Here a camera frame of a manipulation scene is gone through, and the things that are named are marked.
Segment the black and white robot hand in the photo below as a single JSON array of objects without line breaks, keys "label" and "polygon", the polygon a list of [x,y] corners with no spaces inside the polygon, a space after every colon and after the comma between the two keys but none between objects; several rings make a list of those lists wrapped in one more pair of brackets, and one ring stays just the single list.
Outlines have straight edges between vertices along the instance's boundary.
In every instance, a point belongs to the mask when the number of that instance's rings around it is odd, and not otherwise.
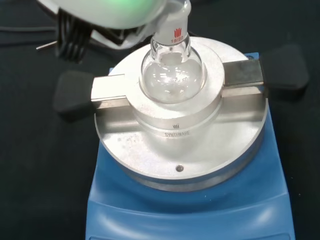
[{"label": "black and white robot hand", "polygon": [[125,50],[150,38],[168,16],[167,0],[39,0],[56,19],[56,55],[79,63],[91,39]]}]

